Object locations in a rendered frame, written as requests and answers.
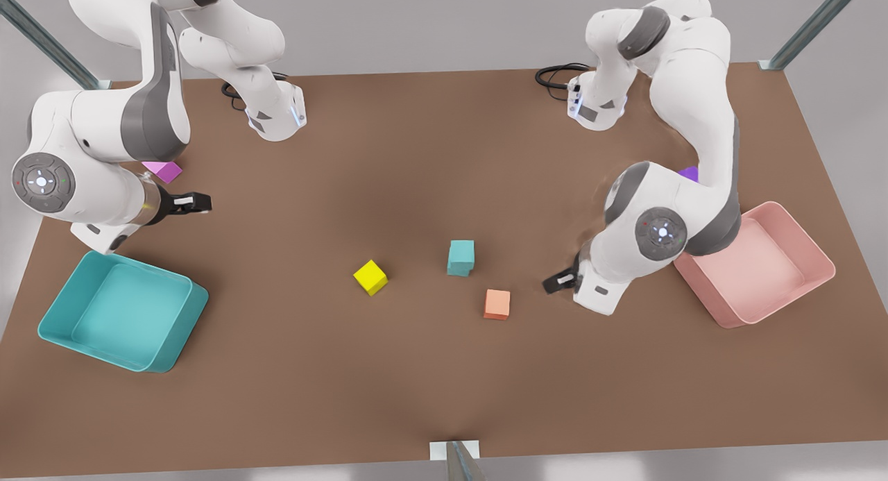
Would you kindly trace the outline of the magenta cube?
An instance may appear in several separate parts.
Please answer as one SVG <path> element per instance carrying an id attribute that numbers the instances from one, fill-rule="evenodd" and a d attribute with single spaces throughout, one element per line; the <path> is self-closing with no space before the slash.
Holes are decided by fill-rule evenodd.
<path id="1" fill-rule="evenodd" d="M 163 183 L 169 184 L 179 177 L 182 168 L 175 162 L 142 162 L 143 166 Z"/>

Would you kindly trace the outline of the orange cube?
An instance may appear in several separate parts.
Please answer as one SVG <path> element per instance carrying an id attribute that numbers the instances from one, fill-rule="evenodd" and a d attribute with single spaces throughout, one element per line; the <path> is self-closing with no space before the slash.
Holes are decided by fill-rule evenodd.
<path id="1" fill-rule="evenodd" d="M 510 316 L 511 293 L 502 290 L 486 291 L 483 317 L 505 321 Z"/>

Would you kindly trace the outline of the teal tray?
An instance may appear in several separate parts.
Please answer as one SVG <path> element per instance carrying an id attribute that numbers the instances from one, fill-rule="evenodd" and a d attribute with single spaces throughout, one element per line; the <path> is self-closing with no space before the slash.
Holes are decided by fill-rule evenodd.
<path id="1" fill-rule="evenodd" d="M 165 373 L 208 302 L 187 276 L 89 251 L 38 325 L 41 339 L 129 371 Z"/>

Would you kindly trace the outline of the yellow cube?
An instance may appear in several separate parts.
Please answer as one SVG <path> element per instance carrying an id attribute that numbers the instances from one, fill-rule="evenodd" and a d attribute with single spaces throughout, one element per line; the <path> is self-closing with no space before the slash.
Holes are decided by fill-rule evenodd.
<path id="1" fill-rule="evenodd" d="M 377 294 L 389 281 L 386 273 L 383 272 L 374 260 L 369 260 L 364 266 L 354 272 L 353 278 L 369 296 Z"/>

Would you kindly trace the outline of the pink tray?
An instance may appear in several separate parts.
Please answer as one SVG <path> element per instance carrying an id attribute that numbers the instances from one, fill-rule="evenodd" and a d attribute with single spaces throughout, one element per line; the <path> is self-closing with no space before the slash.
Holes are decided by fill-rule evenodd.
<path id="1" fill-rule="evenodd" d="M 835 265 L 777 202 L 743 213 L 729 247 L 674 266 L 717 325 L 755 325 L 835 276 Z"/>

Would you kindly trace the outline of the silver frame post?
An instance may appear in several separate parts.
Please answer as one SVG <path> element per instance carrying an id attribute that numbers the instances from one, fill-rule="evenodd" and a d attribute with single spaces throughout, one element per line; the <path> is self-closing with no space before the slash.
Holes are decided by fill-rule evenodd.
<path id="1" fill-rule="evenodd" d="M 486 481 L 478 440 L 431 442 L 429 449 L 431 461 L 446 462 L 448 481 Z"/>
<path id="2" fill-rule="evenodd" d="M 92 72 L 89 72 L 86 66 L 73 57 L 18 1 L 0 0 L 0 15 L 20 34 L 28 38 L 39 51 L 50 58 L 77 85 L 87 91 L 110 89 L 111 81 L 99 80 Z"/>
<path id="3" fill-rule="evenodd" d="M 768 60 L 757 62 L 760 70 L 782 71 L 808 47 L 831 21 L 852 0 L 824 0 L 809 18 L 799 26 L 789 40 Z"/>

